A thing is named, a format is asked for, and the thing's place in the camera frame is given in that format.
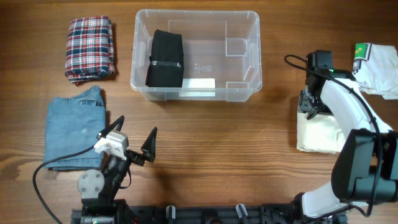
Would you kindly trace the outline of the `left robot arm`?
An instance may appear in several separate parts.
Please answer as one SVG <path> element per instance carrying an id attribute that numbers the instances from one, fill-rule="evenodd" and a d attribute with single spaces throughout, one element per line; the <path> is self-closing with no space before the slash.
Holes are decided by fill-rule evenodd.
<path id="1" fill-rule="evenodd" d="M 124 116 L 120 116 L 101 130 L 93 146 L 95 152 L 104 152 L 108 159 L 101 170 L 90 169 L 78 179 L 82 209 L 74 210 L 72 223 L 137 223 L 137 217 L 124 199 L 115 199 L 125 176 L 131 176 L 130 166 L 143 166 L 155 160 L 157 128 L 154 127 L 141 146 L 141 152 L 130 151 L 127 134 L 121 131 Z"/>

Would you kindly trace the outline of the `cream cloth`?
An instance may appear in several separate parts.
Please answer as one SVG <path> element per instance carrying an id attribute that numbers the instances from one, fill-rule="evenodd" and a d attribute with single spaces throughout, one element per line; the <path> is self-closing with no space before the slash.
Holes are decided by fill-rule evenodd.
<path id="1" fill-rule="evenodd" d="M 318 114 L 307 119 L 297 113 L 297 149 L 304 152 L 339 153 L 346 141 L 334 116 Z"/>

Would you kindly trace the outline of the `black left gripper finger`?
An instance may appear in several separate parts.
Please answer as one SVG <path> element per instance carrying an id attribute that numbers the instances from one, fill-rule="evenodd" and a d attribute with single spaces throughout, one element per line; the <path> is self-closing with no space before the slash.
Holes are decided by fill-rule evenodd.
<path id="1" fill-rule="evenodd" d="M 112 130 L 120 131 L 123 126 L 124 119 L 125 119 L 125 117 L 123 115 L 121 115 L 116 121 L 111 123 L 108 127 L 102 129 L 98 133 L 96 138 L 97 139 L 105 138 Z"/>
<path id="2" fill-rule="evenodd" d="M 157 127 L 154 127 L 141 147 L 142 157 L 148 162 L 155 160 Z"/>

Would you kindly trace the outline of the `clear plastic storage bin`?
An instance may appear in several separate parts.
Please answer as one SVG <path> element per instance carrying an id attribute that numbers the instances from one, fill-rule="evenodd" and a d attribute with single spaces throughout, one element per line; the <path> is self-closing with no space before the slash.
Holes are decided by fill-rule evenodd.
<path id="1" fill-rule="evenodd" d="M 182 36 L 185 68 L 180 88 L 145 84 L 156 30 Z M 130 86 L 149 101 L 247 101 L 262 88 L 259 15 L 141 9 L 136 14 Z"/>

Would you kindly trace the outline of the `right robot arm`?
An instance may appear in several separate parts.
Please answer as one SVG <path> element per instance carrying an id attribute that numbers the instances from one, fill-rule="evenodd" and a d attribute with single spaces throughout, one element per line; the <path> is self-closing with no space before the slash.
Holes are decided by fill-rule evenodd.
<path id="1" fill-rule="evenodd" d="M 329 183 L 298 194 L 290 204 L 292 222 L 337 221 L 356 209 L 369 217 L 373 207 L 397 201 L 397 132 L 360 94 L 354 75 L 333 66 L 332 53 L 316 50 L 303 58 L 305 88 L 298 112 L 314 121 L 332 115 L 346 140 Z"/>

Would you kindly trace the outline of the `white printed t-shirt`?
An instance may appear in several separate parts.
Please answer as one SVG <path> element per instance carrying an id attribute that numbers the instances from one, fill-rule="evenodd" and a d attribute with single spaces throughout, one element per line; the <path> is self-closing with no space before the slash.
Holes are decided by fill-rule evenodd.
<path id="1" fill-rule="evenodd" d="M 391 45 L 357 43 L 352 74 L 359 89 L 385 100 L 397 99 L 397 50 Z"/>

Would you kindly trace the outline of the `black garment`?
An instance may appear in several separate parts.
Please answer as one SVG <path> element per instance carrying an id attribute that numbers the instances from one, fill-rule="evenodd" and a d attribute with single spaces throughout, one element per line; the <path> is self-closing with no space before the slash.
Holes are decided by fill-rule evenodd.
<path id="1" fill-rule="evenodd" d="M 182 35 L 157 29 L 152 39 L 146 86 L 180 88 L 184 74 Z"/>

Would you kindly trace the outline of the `blue denim jeans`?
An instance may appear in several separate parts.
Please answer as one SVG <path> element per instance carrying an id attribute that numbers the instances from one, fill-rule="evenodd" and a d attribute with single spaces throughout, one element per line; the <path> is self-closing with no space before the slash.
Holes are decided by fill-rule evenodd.
<path id="1" fill-rule="evenodd" d="M 47 108 L 44 162 L 96 144 L 105 121 L 106 108 L 99 86 L 71 98 L 54 98 Z"/>

